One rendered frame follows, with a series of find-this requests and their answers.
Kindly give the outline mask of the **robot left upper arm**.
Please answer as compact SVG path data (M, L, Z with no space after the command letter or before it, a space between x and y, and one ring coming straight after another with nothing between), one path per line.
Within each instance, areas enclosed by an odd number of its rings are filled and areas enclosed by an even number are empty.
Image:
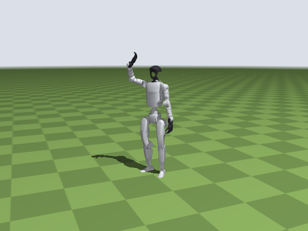
M168 106L168 101L169 101L169 86L167 84L160 84L160 89L163 91L163 96L165 101L163 102L164 107Z

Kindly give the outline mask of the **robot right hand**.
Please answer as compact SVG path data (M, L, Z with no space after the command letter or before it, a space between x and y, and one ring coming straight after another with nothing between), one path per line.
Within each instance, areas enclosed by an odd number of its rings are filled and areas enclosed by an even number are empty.
M131 67L133 66L133 63L135 63L135 61L136 61L136 59L137 59L137 54L136 54L136 52L134 52L134 53L135 53L135 55L134 55L134 57L132 58L131 62L129 62L128 68L131 68Z

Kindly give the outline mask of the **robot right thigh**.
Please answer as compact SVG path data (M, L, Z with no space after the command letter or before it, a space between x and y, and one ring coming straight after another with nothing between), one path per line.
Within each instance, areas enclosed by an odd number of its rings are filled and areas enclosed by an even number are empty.
M149 122L149 117L146 116L141 120L141 139L143 144L145 145L146 148L151 149L153 147L153 143L151 141L149 141L149 124L151 124L151 122Z

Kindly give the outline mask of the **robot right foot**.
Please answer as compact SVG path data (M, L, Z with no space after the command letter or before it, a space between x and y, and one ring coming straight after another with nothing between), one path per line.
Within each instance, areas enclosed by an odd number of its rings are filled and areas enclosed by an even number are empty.
M150 170L154 170L154 167L153 166L151 166L151 168L146 167L146 168L140 170L140 172L147 172L147 171L150 171Z

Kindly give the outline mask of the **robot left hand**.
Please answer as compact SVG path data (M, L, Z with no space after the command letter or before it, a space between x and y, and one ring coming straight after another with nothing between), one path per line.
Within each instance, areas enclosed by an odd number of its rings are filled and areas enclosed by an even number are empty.
M167 131L168 130L168 132L166 132L166 133L170 133L172 130L173 130L173 121L171 122L170 121L170 118L168 118L168 127L167 127L167 129L165 130L165 131Z

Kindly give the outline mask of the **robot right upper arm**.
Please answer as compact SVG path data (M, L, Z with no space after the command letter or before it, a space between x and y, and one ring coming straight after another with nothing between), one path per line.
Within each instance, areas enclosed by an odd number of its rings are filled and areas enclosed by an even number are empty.
M144 88L146 88L146 83L148 82L148 81L144 81L144 80L141 80L141 79L136 79L134 75L132 77L129 77L128 79L129 79L130 82L134 82L138 85L141 85Z

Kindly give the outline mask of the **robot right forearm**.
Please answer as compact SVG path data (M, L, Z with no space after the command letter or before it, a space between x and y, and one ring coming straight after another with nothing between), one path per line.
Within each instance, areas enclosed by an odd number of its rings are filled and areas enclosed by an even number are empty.
M127 68L128 68L128 66L129 66L129 63L127 63ZM131 68L128 68L128 76L129 76L129 77L132 77L133 75L134 75L134 73L133 73L132 67L131 67Z

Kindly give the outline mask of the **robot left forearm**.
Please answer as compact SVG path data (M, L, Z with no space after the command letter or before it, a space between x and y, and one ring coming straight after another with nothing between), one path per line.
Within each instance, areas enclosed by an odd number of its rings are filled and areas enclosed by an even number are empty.
M173 121L173 117L172 117L172 111L171 111L171 104L170 104L170 101L168 101L168 106L166 108L166 112L167 112L167 118L170 118L170 121L172 122Z

